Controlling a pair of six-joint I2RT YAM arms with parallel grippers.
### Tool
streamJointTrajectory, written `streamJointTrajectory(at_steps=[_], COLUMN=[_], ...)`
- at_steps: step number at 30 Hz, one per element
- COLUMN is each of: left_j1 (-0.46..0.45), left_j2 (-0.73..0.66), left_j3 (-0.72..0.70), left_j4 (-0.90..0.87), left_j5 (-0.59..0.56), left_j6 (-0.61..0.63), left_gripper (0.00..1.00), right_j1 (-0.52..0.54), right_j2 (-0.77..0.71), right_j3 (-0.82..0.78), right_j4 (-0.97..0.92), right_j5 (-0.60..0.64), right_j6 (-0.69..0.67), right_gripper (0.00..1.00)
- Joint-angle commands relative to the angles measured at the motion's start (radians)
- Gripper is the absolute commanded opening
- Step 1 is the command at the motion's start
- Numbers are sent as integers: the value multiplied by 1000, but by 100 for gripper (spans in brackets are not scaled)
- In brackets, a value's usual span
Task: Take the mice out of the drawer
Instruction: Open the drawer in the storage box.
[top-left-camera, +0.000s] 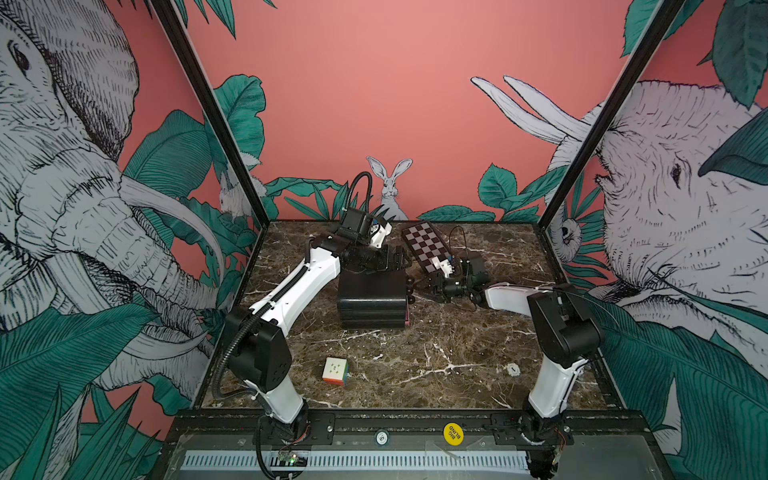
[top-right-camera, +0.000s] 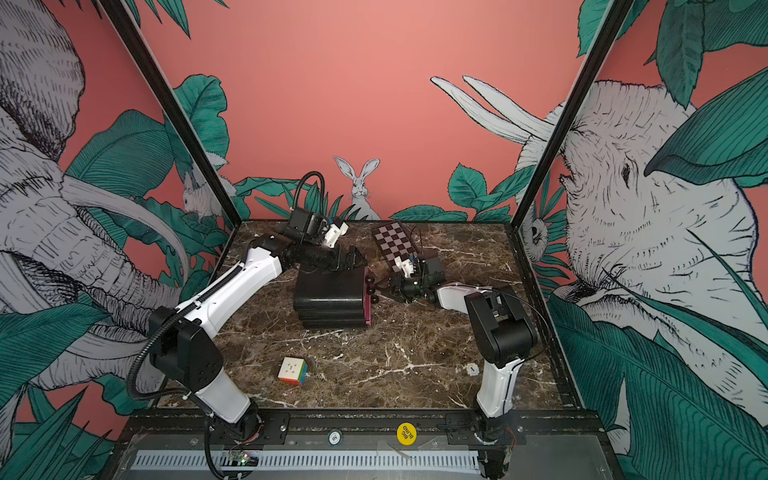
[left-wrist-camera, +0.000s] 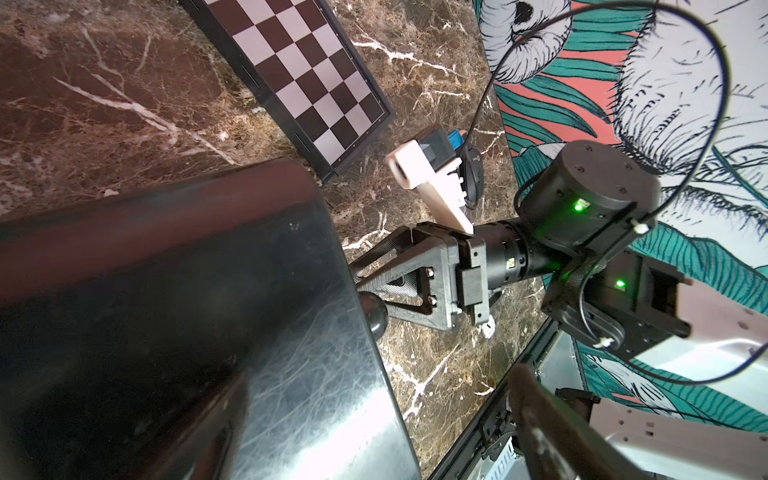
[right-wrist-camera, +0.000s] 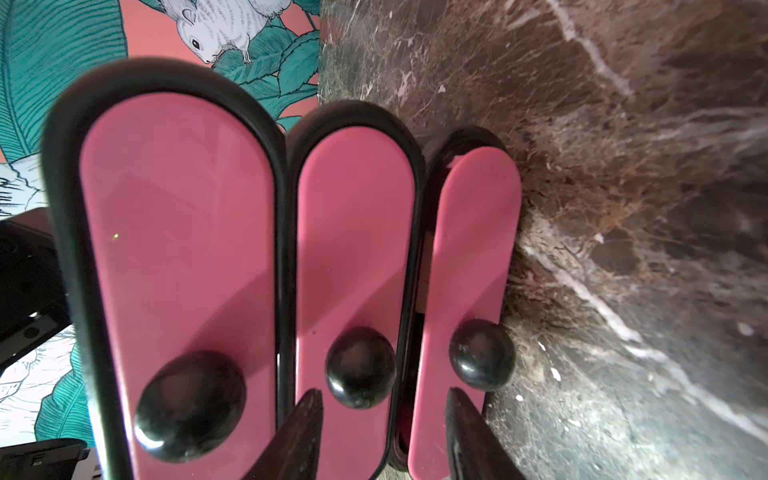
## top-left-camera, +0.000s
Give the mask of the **black drawer cabinet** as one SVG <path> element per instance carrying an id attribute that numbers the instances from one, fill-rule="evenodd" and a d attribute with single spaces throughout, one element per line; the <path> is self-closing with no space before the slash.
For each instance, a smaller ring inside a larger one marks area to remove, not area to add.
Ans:
<path id="1" fill-rule="evenodd" d="M 406 271 L 343 271 L 337 310 L 344 329 L 405 328 L 409 325 Z"/>

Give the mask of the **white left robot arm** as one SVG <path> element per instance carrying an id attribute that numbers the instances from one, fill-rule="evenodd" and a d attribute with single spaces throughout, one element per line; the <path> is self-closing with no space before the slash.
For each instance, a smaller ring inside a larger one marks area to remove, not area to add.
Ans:
<path id="1" fill-rule="evenodd" d="M 303 261 L 275 289 L 227 315 L 224 350 L 211 381 L 213 397 L 255 395 L 271 419 L 288 426 L 302 423 L 307 403 L 289 378 L 292 356 L 287 344 L 299 315 L 343 270 L 374 274 L 410 266 L 400 245 L 375 247 L 334 234 L 310 238 Z"/>

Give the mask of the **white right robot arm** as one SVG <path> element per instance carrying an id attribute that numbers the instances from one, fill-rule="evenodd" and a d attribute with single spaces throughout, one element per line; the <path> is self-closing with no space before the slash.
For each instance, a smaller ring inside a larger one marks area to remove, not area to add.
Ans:
<path id="1" fill-rule="evenodd" d="M 568 283 L 547 287 L 508 282 L 483 285 L 442 272 L 429 276 L 429 288 L 445 301 L 466 296 L 483 308 L 530 317 L 544 359 L 528 394 L 527 407 L 539 419 L 556 418 L 566 410 L 576 377 L 603 341 L 580 292 Z"/>

